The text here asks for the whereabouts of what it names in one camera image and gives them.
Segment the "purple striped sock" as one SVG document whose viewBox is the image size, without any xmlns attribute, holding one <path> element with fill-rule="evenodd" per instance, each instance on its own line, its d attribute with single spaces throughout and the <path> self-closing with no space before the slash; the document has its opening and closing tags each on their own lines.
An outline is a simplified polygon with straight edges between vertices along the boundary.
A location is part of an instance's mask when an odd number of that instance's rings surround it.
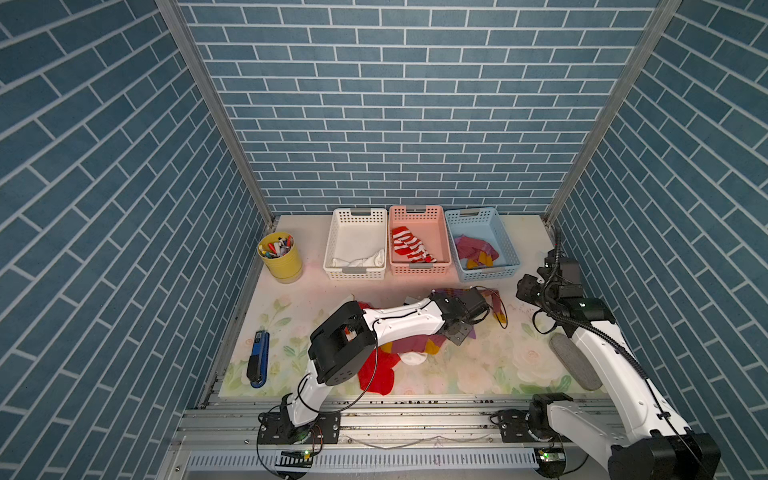
<svg viewBox="0 0 768 480">
<path fill-rule="evenodd" d="M 486 300 L 486 302 L 490 305 L 494 318 L 497 320 L 500 327 L 502 329 L 507 329 L 508 314 L 499 291 L 497 289 L 487 288 L 484 286 L 474 286 L 474 289 L 477 289 L 482 297 Z M 471 288 L 444 288 L 442 289 L 442 292 L 451 296 L 461 296 L 470 290 Z"/>
<path fill-rule="evenodd" d="M 383 352 L 389 354 L 425 353 L 436 355 L 447 338 L 443 335 L 416 335 L 386 343 L 380 346 Z"/>
</svg>

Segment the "purple striped sock front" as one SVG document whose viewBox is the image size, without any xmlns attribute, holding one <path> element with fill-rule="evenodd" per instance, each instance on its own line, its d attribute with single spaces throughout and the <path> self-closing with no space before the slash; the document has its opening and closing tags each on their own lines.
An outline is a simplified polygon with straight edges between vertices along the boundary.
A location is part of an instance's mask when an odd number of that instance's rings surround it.
<svg viewBox="0 0 768 480">
<path fill-rule="evenodd" d="M 380 346 L 383 352 L 389 354 L 425 353 L 436 355 L 447 338 L 443 335 L 416 335 L 386 343 Z"/>
</svg>

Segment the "red white striped sock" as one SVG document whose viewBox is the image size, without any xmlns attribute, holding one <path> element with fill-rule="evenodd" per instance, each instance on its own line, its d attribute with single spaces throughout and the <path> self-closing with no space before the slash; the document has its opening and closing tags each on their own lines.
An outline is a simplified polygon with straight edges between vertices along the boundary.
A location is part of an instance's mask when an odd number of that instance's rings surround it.
<svg viewBox="0 0 768 480">
<path fill-rule="evenodd" d="M 391 230 L 394 253 L 404 257 L 409 263 L 436 263 L 437 260 L 429 253 L 424 243 L 406 226 Z"/>
</svg>

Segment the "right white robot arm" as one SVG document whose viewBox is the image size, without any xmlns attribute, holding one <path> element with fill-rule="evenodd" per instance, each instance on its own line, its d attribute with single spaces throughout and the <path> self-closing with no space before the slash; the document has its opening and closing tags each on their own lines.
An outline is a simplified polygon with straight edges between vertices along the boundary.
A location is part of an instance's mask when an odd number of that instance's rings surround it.
<svg viewBox="0 0 768 480">
<path fill-rule="evenodd" d="M 721 459 L 716 441 L 694 432 L 663 398 L 607 305 L 585 297 L 577 261 L 555 247 L 535 275 L 518 282 L 516 296 L 563 330 L 608 392 L 623 425 L 621 431 L 609 428 L 565 394 L 537 394 L 527 417 L 533 436 L 571 440 L 612 479 L 713 478 Z"/>
</svg>

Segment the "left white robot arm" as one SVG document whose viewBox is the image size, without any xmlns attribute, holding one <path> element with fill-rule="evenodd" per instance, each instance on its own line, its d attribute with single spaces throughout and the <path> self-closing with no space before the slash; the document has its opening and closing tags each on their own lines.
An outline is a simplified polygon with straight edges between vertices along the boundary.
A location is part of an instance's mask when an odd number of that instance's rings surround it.
<svg viewBox="0 0 768 480">
<path fill-rule="evenodd" d="M 442 335 L 459 346 L 490 311 L 476 288 L 457 295 L 433 291 L 389 309 L 342 304 L 310 335 L 306 373 L 281 400 L 281 421 L 289 430 L 313 423 L 332 388 L 356 376 L 380 346 L 420 335 Z"/>
</svg>

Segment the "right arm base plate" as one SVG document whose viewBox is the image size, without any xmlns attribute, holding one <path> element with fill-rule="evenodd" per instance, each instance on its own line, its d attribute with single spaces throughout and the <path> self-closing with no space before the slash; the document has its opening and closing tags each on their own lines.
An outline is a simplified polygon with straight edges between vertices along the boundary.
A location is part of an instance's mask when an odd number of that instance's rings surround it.
<svg viewBox="0 0 768 480">
<path fill-rule="evenodd" d="M 532 419 L 528 411 L 506 409 L 489 416 L 499 430 L 503 443 L 559 443 L 569 442 L 568 437 L 555 432 L 544 420 Z"/>
</svg>

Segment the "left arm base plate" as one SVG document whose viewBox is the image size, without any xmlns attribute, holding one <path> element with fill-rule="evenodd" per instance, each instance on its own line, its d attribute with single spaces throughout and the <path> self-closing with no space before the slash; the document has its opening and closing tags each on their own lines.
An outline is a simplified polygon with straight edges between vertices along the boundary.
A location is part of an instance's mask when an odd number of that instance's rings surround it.
<svg viewBox="0 0 768 480">
<path fill-rule="evenodd" d="M 320 414 L 314 421 L 294 426 L 287 413 L 263 412 L 259 415 L 258 443 L 264 445 L 337 444 L 340 434 L 340 414 Z"/>
</svg>

